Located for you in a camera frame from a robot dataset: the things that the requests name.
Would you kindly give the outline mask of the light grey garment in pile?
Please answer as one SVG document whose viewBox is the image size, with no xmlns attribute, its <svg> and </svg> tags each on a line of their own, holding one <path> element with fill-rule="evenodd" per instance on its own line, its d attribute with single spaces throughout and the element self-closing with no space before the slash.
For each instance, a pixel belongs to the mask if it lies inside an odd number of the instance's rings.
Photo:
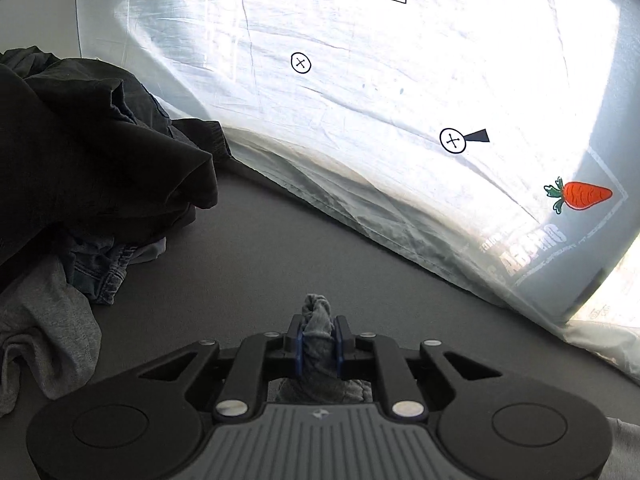
<svg viewBox="0 0 640 480">
<path fill-rule="evenodd" d="M 94 375 L 102 333 L 87 297 L 49 258 L 1 293 L 1 414 L 14 411 L 27 366 L 41 392 L 55 400 Z"/>
</svg>

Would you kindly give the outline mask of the grey sweatpants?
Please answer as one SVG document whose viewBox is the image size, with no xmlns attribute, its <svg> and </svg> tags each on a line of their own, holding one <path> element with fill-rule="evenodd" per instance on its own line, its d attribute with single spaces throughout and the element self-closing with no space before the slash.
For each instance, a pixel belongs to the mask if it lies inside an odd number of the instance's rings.
<svg viewBox="0 0 640 480">
<path fill-rule="evenodd" d="M 274 400 L 287 404 L 370 403 L 370 382 L 337 375 L 337 342 L 332 310 L 325 296 L 308 294 L 302 307 L 302 374 L 283 379 Z"/>
</svg>

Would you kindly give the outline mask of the dark grey garment on pile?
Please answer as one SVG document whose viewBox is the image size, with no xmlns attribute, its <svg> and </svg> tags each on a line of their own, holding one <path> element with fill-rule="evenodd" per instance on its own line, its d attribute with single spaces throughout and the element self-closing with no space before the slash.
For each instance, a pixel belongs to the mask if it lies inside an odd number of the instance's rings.
<svg viewBox="0 0 640 480">
<path fill-rule="evenodd" d="M 38 48 L 1 55 L 1 278 L 73 242 L 140 247 L 216 205 L 221 125 L 172 119 L 132 74 Z"/>
</svg>

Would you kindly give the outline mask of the white printed plastic curtain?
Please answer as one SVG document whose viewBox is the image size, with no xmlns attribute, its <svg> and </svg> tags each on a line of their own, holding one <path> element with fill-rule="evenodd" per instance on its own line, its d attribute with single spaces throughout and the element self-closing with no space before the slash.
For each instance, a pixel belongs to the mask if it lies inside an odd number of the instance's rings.
<svg viewBox="0 0 640 480">
<path fill-rule="evenodd" d="M 76 0 L 246 166 L 639 374 L 639 0 Z"/>
</svg>

